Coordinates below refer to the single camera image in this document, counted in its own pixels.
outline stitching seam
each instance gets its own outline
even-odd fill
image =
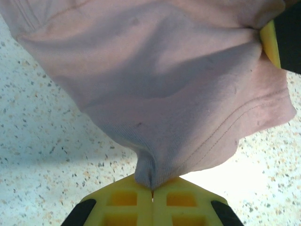
[[[283,91],[285,91],[286,89],[281,89],[277,92],[274,92],[274,93],[271,93],[271,94],[268,94],[268,95],[265,95],[263,97],[258,97],[258,98],[254,98],[252,100],[249,100],[248,102],[246,102],[245,104],[241,105],[240,107],[238,107],[236,110],[234,110],[221,124],[220,126],[211,134],[211,136],[209,138],[207,138],[184,162],[182,165],[184,165],[192,156],[194,156],[196,154],[196,152],[210,139],[212,138],[212,136],[219,130],[219,128],[227,121],[227,119],[229,119],[237,110],[241,109],[243,106],[246,106],[247,104],[249,104],[250,102],[254,101],[254,100],[258,100],[258,99],[262,99],[262,98],[265,98],[265,97],[270,97],[270,96],[273,96],[273,95],[276,95],[278,93],[281,93]],[[243,112],[230,126],[229,128],[223,133],[223,135],[213,144],[213,146],[207,151],[207,153],[203,156],[203,158],[200,160],[202,161],[208,154],[209,152],[214,148],[214,146],[223,138],[223,136],[230,130],[230,128],[244,115],[246,114],[247,112],[251,111],[252,109],[254,108],[257,108],[257,107],[260,107],[260,106],[264,106],[264,105],[268,105],[268,104],[271,104],[271,103],[274,103],[274,102],[277,102],[281,99],[284,99],[284,98],[287,98],[289,97],[289,95],[285,96],[285,97],[282,97],[282,98],[279,98],[277,100],[273,100],[273,101],[270,101],[268,103],[264,103],[264,104],[261,104],[261,105],[258,105],[258,106],[255,106],[245,112]]]
[[[13,0],[13,2],[18,7],[18,9],[19,9],[22,17],[24,18],[25,22],[27,23],[27,25],[29,27],[31,27],[32,29],[34,29],[34,26],[33,26],[32,22],[29,20],[29,18],[27,17],[27,15],[24,12],[24,8],[22,7],[22,4],[20,3],[20,0]]]
[[[70,10],[77,9],[77,8],[79,8],[79,7],[81,7],[81,6],[84,6],[84,5],[86,5],[87,3],[91,2],[91,1],[95,1],[95,0],[87,0],[87,1],[85,1],[85,2],[82,2],[82,3],[78,4],[78,5],[69,7],[69,8],[67,8],[67,9],[65,9],[65,10],[63,10],[63,11],[57,12],[56,14],[54,14],[53,16],[51,16],[44,24],[41,24],[41,23],[39,22],[39,26],[36,27],[33,31],[18,34],[17,37],[16,37],[16,39],[18,39],[20,36],[23,36],[23,35],[30,35],[30,34],[36,32],[38,29],[41,29],[42,27],[46,26],[46,25],[49,23],[49,21],[51,21],[51,20],[54,19],[55,17],[58,17],[59,15],[64,14],[64,13],[70,11]]]

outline pink fabric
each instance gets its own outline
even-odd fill
[[[258,29],[283,0],[0,0],[13,37],[82,112],[138,156],[151,189],[229,159],[290,120],[286,71]]]

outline white floor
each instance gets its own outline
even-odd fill
[[[223,165],[183,176],[225,197],[246,226],[301,225],[301,76],[289,74],[288,85],[294,120],[241,140]],[[132,174],[135,163],[0,17],[0,225],[60,225],[82,197]]]

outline yellow plastic object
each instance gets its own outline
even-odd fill
[[[133,175],[81,200],[62,224],[71,225],[243,226],[224,198],[195,184],[175,178],[152,193]]]
[[[176,178],[154,192],[154,226],[223,226],[211,201],[227,201],[182,178]]]
[[[96,205],[84,226],[152,226],[152,195],[133,175],[83,198]]]
[[[260,38],[264,52],[270,61],[277,67],[281,68],[278,42],[276,37],[274,21],[270,21],[260,30]]]

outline yellow plastic piece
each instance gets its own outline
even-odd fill
[[[211,201],[227,201],[182,178],[175,178],[154,192],[154,226],[223,226]]]
[[[152,226],[152,194],[133,175],[83,198],[95,199],[84,226]]]
[[[275,31],[274,21],[270,21],[260,30],[260,38],[264,52],[270,61],[277,67],[281,68],[278,42]]]
[[[152,194],[137,184],[133,175],[91,193],[81,202],[88,199],[95,199],[96,205],[84,226],[223,226],[211,201],[227,204],[224,198],[181,178]]]

